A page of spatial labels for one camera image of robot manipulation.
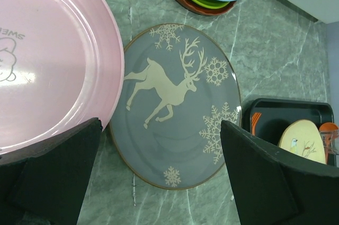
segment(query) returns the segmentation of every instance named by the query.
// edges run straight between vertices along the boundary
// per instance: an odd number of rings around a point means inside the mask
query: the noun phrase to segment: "reindeer design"
[[[167,77],[164,68],[158,64],[156,61],[153,61],[147,58],[148,66],[140,73],[129,73],[124,80],[136,79],[142,80],[142,82],[137,82],[135,84],[133,93],[131,97],[127,101],[127,110],[129,111],[131,108],[132,101],[135,95],[140,90],[149,90],[155,88],[158,96],[161,98],[161,102],[158,107],[156,107],[153,113],[145,120],[144,127],[148,128],[149,121],[164,107],[168,109],[168,115],[163,118],[157,117],[155,121],[163,122],[165,120],[173,117],[173,106],[178,106],[185,100],[185,95],[188,90],[193,92],[197,91],[197,87],[194,85],[194,81],[198,81],[199,74],[202,73],[203,67],[207,62],[207,58],[204,59],[204,49],[198,51],[199,54],[199,68],[198,70],[189,73],[188,68],[193,67],[194,60],[190,60],[188,63],[185,63],[185,58],[190,57],[194,54],[192,48],[198,47],[198,38],[195,38],[191,44],[189,44],[189,39],[185,41],[185,51],[180,53],[180,60],[182,67],[184,69],[184,80],[181,81],[177,86],[173,84],[173,82]]]

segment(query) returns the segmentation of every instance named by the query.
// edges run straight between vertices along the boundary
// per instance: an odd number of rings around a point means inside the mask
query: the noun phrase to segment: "snowflake design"
[[[228,77],[226,66],[227,62],[225,60],[219,61],[216,57],[213,57],[211,62],[204,68],[207,75],[207,83],[220,86],[221,82]]]
[[[236,123],[239,112],[236,109],[230,111],[228,103],[225,102],[221,112],[218,112],[218,109],[213,105],[211,114],[212,116],[203,116],[207,129],[200,131],[199,134],[204,139],[207,139],[207,144],[205,145],[203,152],[208,154],[213,153],[215,155],[213,162],[216,164],[222,156],[222,147],[220,142],[221,121],[228,120],[232,123]]]
[[[176,25],[176,24],[165,24],[161,25],[160,27],[157,28],[157,30],[154,30],[153,28],[150,30],[150,35],[153,37],[154,34],[159,34],[159,41],[155,42],[155,47],[161,48],[161,43],[163,41],[167,42],[167,47],[166,49],[168,51],[171,51],[173,48],[173,45],[171,45],[171,39],[175,39],[175,43],[180,42],[180,36],[175,35],[175,30],[180,28],[182,30],[184,28],[184,25]]]
[[[164,172],[164,175],[166,178],[166,184],[170,185],[171,187],[177,187],[177,185],[181,182],[181,179],[179,177],[179,170],[174,169],[172,166]]]

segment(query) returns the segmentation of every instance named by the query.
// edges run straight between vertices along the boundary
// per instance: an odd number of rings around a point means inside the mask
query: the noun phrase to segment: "gray plate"
[[[185,189],[224,164],[222,119],[239,125],[240,94],[223,51],[204,33],[163,24],[125,49],[125,78],[110,123],[118,151],[141,179]]]

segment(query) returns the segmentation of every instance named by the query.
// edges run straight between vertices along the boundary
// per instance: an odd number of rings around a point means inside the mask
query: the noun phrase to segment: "marble countertop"
[[[175,0],[107,0],[124,46],[162,23],[187,24],[209,35],[230,59],[243,102],[256,97],[326,102],[325,25],[279,1],[240,0],[227,14],[207,17]],[[132,177],[106,129],[78,224],[240,224],[226,167],[206,183],[183,191],[162,190],[136,177],[136,206]]]

